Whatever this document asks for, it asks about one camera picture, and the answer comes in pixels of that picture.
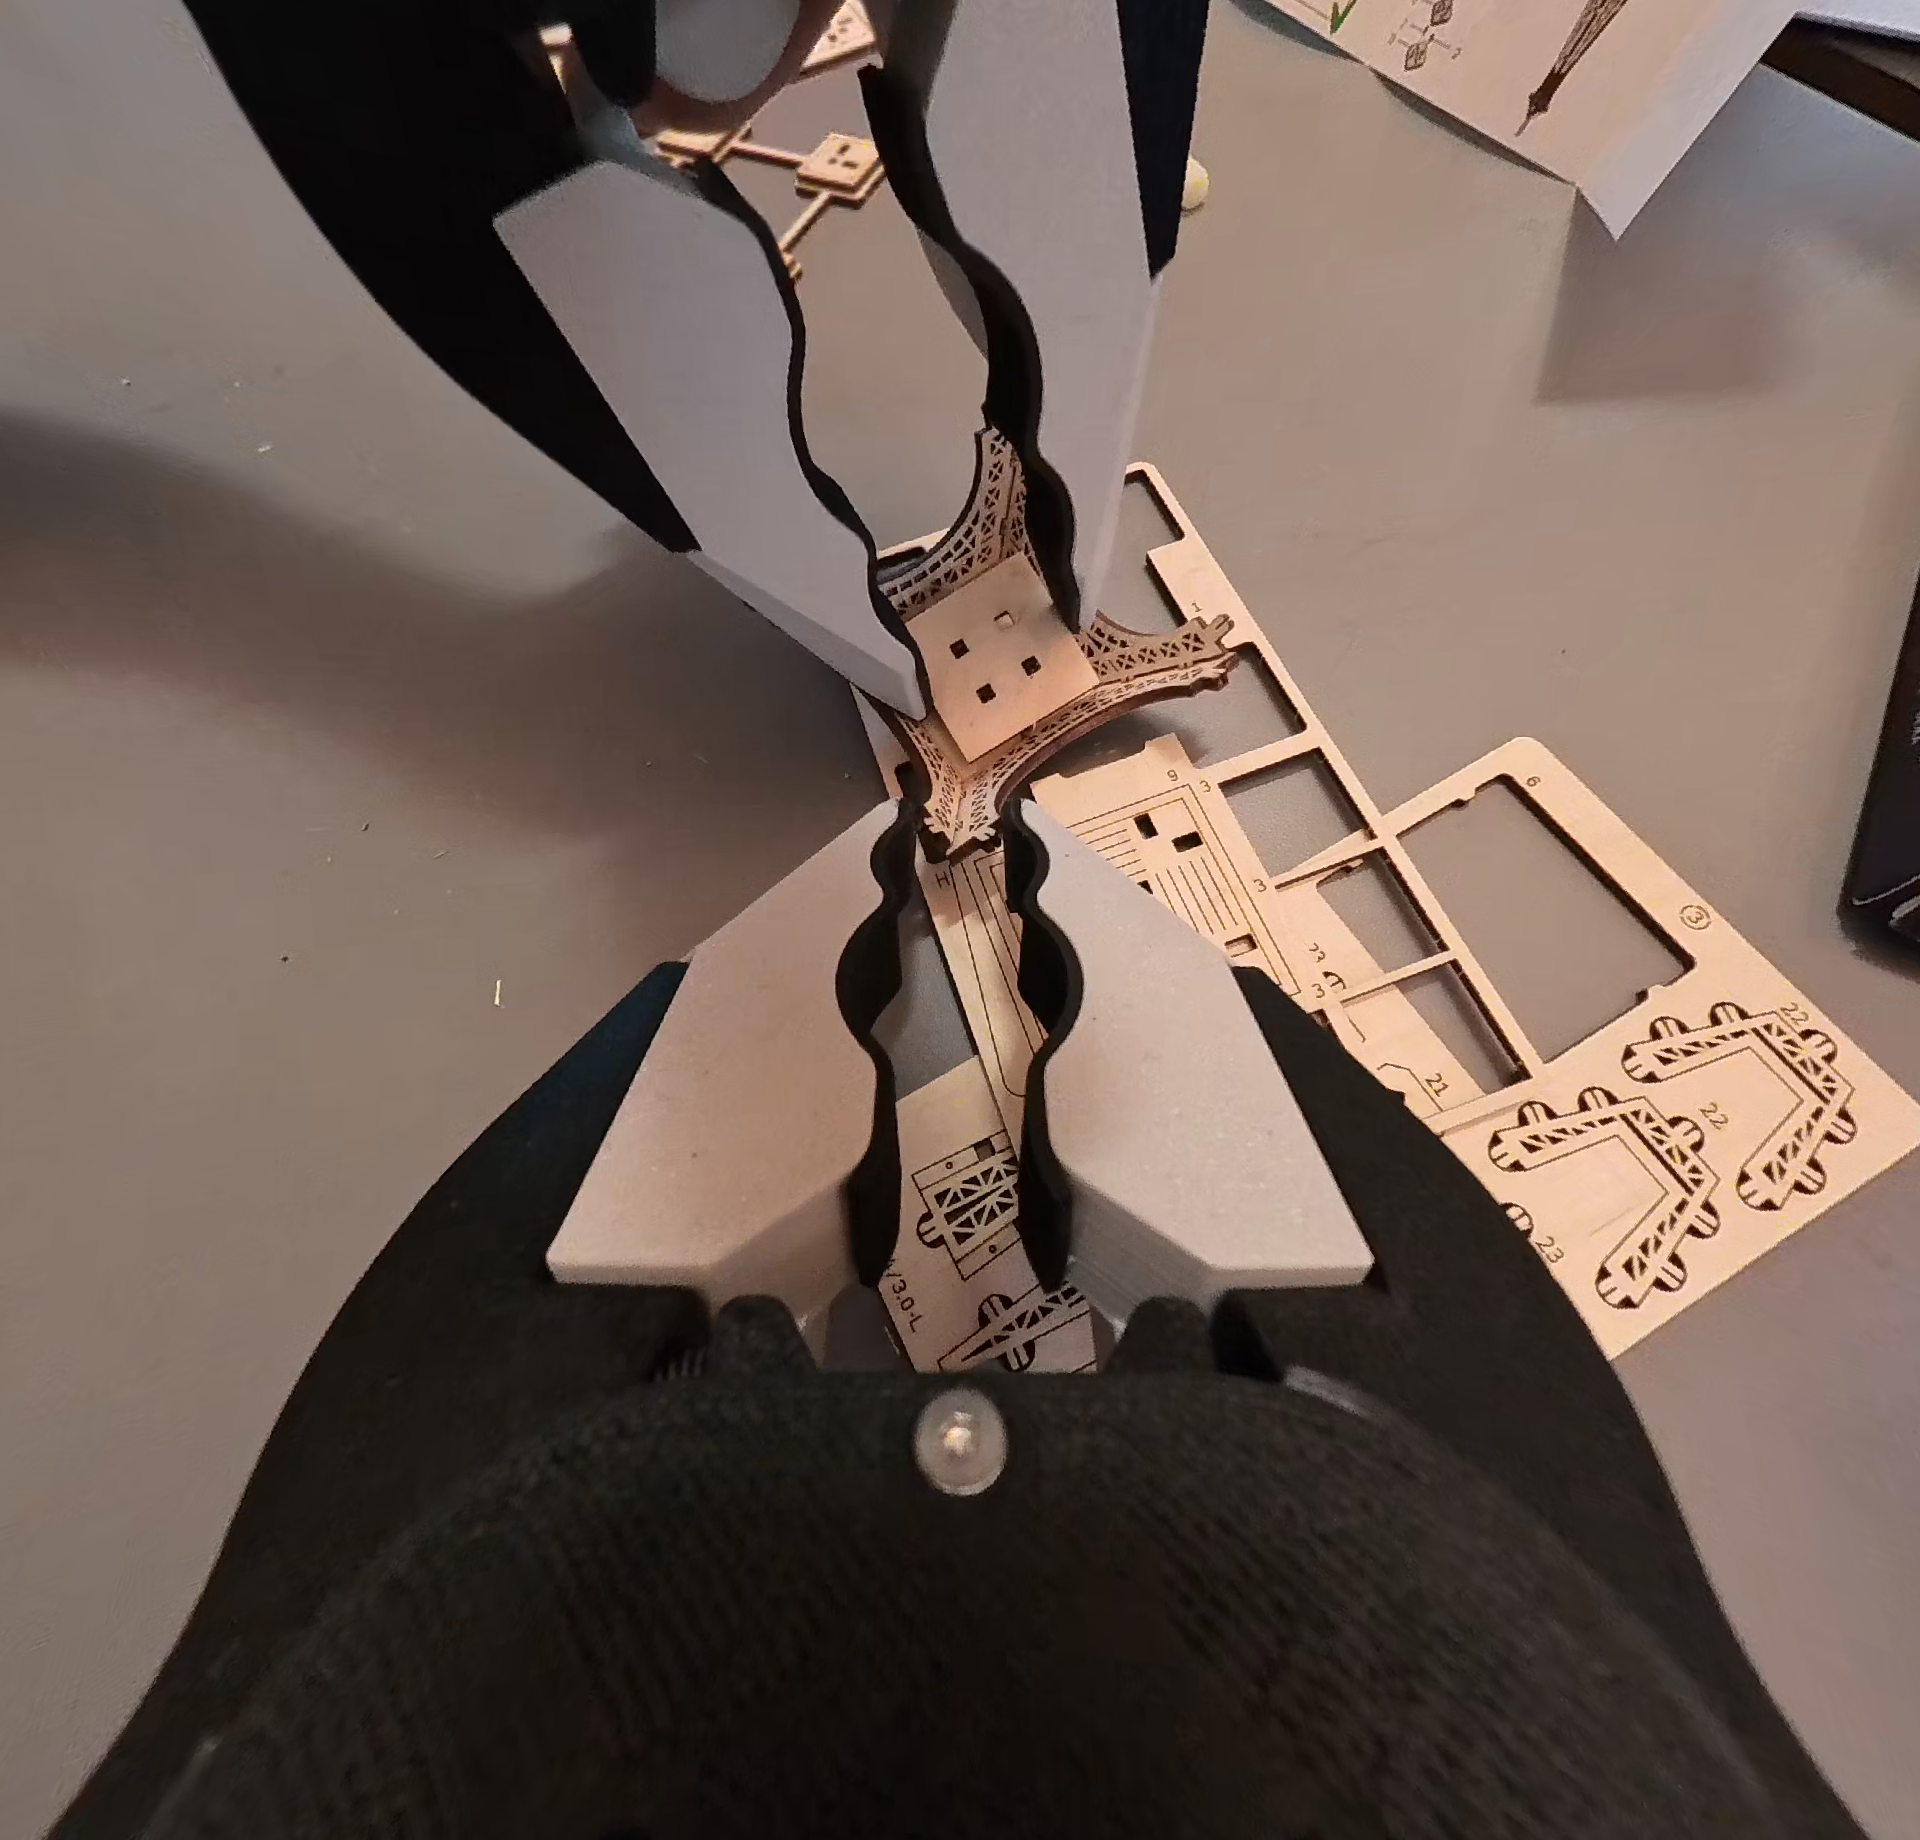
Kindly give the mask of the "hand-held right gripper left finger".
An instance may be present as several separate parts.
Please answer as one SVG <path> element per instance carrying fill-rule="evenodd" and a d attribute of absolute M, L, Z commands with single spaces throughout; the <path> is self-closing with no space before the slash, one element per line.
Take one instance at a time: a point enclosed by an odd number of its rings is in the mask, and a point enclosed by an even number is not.
<path fill-rule="evenodd" d="M 917 808 L 881 802 L 693 946 L 547 1247 L 561 1284 L 681 1287 L 796 1321 L 899 1239 L 899 995 Z"/>

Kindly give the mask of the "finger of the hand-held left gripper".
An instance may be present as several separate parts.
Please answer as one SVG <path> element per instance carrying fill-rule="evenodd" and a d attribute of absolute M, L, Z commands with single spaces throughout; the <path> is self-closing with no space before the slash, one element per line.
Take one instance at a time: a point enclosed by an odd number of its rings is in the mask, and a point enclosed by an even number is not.
<path fill-rule="evenodd" d="M 713 164 L 675 170 L 626 109 L 571 101 L 588 157 L 494 217 L 684 522 L 681 548 L 873 700 L 924 720 L 879 553 L 803 427 L 805 321 L 769 223 Z"/>
<path fill-rule="evenodd" d="M 1117 0 L 895 0 L 862 79 L 903 207 L 979 315 L 984 423 L 1069 627 L 1095 609 L 1158 284 Z"/>

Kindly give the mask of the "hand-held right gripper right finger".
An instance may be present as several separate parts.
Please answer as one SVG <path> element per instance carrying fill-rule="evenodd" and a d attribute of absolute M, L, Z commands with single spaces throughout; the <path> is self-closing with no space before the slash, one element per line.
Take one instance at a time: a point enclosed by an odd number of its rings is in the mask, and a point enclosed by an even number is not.
<path fill-rule="evenodd" d="M 1374 1251 L 1255 1019 L 1256 967 L 1037 802 L 1002 816 L 1024 1074 L 1019 1245 L 1121 1327 L 1146 1298 L 1357 1284 Z"/>

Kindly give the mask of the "wooden lattice tower base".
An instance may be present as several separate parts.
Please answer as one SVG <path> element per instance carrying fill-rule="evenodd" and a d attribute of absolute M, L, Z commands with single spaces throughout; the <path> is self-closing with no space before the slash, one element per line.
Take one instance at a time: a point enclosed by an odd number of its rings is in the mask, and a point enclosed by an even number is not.
<path fill-rule="evenodd" d="M 924 553 L 883 554 L 879 586 L 904 626 L 973 575 L 1009 554 L 1037 566 L 1024 524 L 1024 471 L 1012 444 L 998 432 L 982 427 L 963 512 Z M 929 697 L 920 720 L 883 710 L 883 722 L 924 775 L 920 832 L 935 859 L 989 844 L 1009 794 L 1058 750 L 1142 705 L 1217 690 L 1235 670 L 1234 619 L 1228 615 L 1197 615 L 1178 627 L 1138 631 L 1093 613 L 1083 627 L 1069 631 L 1079 635 L 1095 673 L 1093 690 L 975 762 L 965 762 L 954 748 Z"/>

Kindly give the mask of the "square wooden plate four holes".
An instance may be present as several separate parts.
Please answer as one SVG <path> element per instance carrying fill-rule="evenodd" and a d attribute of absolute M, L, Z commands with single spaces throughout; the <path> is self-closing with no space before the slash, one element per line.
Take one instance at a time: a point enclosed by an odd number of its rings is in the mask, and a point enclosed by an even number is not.
<path fill-rule="evenodd" d="M 929 705 L 965 762 L 987 756 L 1067 700 L 1095 673 L 1037 566 L 994 562 L 911 615 Z"/>

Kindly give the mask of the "person's left hand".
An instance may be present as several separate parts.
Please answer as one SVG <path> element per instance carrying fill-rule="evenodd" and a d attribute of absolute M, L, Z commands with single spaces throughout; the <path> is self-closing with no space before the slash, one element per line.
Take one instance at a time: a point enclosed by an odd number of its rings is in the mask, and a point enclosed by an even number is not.
<path fill-rule="evenodd" d="M 776 93 L 843 0 L 656 0 L 649 124 L 725 126 Z"/>

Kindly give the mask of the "wooden parts sheet with cutouts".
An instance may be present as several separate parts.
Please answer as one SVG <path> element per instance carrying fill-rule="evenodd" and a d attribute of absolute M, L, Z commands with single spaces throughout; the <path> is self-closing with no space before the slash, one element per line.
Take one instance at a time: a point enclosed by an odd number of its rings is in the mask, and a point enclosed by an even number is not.
<path fill-rule="evenodd" d="M 1199 794 L 1327 770 L 1355 829 L 1262 870 L 1288 991 L 1486 1185 L 1596 1343 L 1618 1357 L 1918 1147 L 1918 1102 L 1541 742 L 1514 738 L 1380 808 L 1152 460 L 1125 475 L 1167 520 L 1146 569 L 1180 619 L 1229 623 L 1293 720 L 1209 762 Z M 1677 951 L 1677 982 L 1568 1043 L 1514 1011 L 1408 852 L 1408 836 L 1509 794 Z"/>

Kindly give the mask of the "folded assembly instruction sheet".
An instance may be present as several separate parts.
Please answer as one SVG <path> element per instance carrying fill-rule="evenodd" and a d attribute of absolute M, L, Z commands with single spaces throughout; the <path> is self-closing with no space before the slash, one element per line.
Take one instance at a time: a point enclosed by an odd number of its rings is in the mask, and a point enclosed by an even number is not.
<path fill-rule="evenodd" d="M 1806 0 L 1263 0 L 1623 233 Z"/>

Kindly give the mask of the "purple model kit box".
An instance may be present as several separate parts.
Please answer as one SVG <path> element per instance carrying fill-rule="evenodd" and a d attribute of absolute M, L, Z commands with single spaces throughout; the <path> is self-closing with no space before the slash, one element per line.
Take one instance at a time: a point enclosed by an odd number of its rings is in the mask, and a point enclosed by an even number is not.
<path fill-rule="evenodd" d="M 1890 687 L 1837 913 L 1859 938 L 1918 951 L 1918 659 Z"/>

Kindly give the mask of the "wooden diamond frame piece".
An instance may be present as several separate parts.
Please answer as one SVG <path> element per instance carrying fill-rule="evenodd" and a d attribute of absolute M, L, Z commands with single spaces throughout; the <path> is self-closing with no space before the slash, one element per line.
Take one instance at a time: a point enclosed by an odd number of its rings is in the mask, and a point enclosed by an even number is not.
<path fill-rule="evenodd" d="M 789 175 L 800 213 L 776 233 L 776 250 L 793 280 L 803 272 L 796 252 L 809 231 L 831 210 L 865 207 L 883 181 L 879 145 L 865 133 L 828 129 L 809 150 L 772 145 L 754 133 L 749 121 L 725 126 L 671 124 L 638 133 L 626 109 L 599 101 L 578 51 L 571 51 L 568 27 L 542 30 L 542 48 L 561 86 L 568 109 L 584 126 L 588 151 L 610 157 L 649 151 L 675 174 L 689 174 L 699 164 L 712 164 L 713 170 L 739 164 Z"/>

